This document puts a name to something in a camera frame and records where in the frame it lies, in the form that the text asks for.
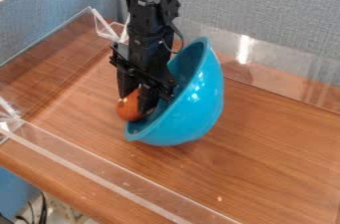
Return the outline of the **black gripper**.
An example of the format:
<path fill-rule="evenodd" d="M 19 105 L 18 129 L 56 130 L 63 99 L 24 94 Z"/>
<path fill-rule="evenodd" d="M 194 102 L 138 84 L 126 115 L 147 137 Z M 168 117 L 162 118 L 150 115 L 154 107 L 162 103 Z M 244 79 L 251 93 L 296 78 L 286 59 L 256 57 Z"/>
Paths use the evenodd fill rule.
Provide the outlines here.
<path fill-rule="evenodd" d="M 139 112 L 151 113 L 160 98 L 170 101 L 176 86 L 168 67 L 174 35 L 156 39 L 147 47 L 134 44 L 131 47 L 115 43 L 111 64 L 118 68 L 120 98 L 126 98 L 140 87 Z"/>

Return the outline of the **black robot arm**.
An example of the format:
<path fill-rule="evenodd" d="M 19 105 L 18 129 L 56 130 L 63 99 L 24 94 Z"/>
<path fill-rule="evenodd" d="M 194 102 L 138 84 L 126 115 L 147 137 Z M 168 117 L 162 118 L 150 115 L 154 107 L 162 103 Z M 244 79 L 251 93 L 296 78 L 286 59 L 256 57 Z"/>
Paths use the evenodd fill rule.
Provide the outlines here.
<path fill-rule="evenodd" d="M 178 0 L 127 0 L 131 21 L 126 45 L 112 46 L 111 63 L 118 68 L 119 94 L 138 94 L 138 111 L 148 114 L 160 100 L 170 100 L 176 86 L 168 62 L 174 39 L 182 33 L 172 23 L 179 16 Z"/>

